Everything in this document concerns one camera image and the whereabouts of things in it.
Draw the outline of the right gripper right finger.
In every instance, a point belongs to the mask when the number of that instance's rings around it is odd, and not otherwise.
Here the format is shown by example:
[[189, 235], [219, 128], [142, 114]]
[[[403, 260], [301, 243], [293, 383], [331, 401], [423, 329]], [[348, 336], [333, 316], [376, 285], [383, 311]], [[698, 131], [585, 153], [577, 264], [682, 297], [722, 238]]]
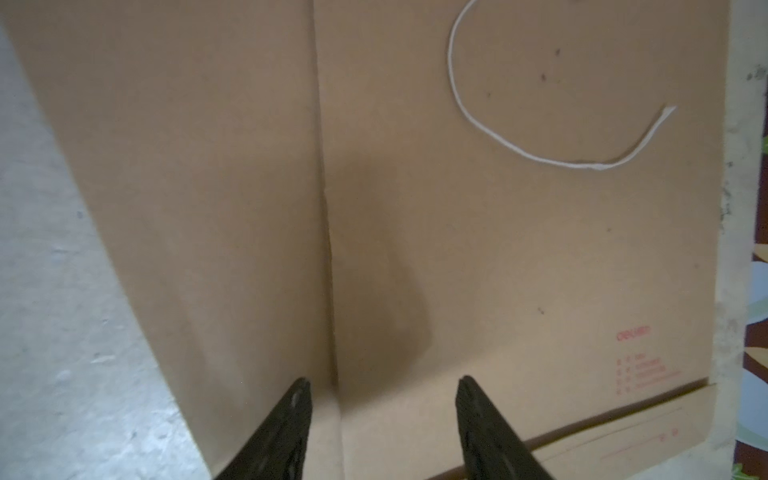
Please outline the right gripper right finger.
[[553, 480], [473, 377], [459, 380], [455, 406], [468, 479]]

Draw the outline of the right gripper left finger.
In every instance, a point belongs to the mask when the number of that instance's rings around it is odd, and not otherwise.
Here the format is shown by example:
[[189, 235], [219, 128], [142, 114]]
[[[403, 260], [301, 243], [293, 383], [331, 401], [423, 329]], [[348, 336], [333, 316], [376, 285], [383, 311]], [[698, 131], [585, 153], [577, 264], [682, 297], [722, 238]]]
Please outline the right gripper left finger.
[[215, 479], [301, 479], [311, 421], [311, 383], [300, 377]]

